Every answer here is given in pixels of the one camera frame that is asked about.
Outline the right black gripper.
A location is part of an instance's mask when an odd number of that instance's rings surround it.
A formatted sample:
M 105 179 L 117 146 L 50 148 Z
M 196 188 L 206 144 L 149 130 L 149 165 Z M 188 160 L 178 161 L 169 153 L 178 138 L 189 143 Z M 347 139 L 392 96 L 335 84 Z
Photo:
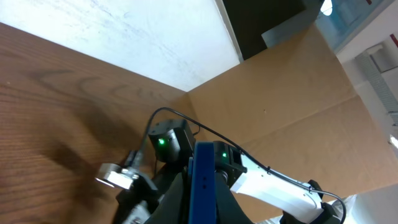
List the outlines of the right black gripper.
M 150 214 L 153 213 L 176 175 L 177 165 L 175 164 L 165 164 L 153 177 L 140 172 L 139 178 L 133 182 L 130 189 L 122 190 L 116 196 L 119 205 L 112 224 L 126 222 L 133 208 L 141 202 L 146 202 L 147 211 Z

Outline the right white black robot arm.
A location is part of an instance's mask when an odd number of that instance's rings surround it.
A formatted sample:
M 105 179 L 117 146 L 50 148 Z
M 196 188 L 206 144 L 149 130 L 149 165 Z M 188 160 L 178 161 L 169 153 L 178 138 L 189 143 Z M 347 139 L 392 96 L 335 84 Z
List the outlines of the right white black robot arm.
M 323 201 L 315 181 L 302 183 L 256 161 L 234 144 L 198 142 L 185 119 L 150 125 L 146 131 L 163 167 L 152 178 L 128 160 L 115 174 L 115 223 L 249 223 L 236 194 L 282 210 L 282 223 L 343 223 Z

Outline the blue Galaxy smartphone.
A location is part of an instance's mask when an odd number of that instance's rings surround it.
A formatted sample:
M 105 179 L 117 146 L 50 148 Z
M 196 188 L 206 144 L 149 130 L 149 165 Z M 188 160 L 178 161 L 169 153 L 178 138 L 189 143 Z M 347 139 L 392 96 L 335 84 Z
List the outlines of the blue Galaxy smartphone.
M 188 223 L 216 223 L 215 152 L 212 142 L 198 142 L 195 145 Z

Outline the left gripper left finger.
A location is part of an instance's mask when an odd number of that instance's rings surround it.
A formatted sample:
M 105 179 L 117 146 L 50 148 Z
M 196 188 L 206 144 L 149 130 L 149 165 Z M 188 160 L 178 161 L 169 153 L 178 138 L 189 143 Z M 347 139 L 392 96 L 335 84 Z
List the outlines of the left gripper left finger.
M 177 174 L 159 206 L 149 218 L 149 224 L 188 223 L 190 184 L 186 172 Z

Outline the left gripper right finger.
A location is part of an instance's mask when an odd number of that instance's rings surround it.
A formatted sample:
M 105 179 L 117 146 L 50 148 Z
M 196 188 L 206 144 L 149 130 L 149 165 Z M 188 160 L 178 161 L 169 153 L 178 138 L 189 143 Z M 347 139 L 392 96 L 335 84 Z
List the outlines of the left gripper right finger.
M 252 224 L 219 173 L 215 174 L 215 195 L 217 224 Z

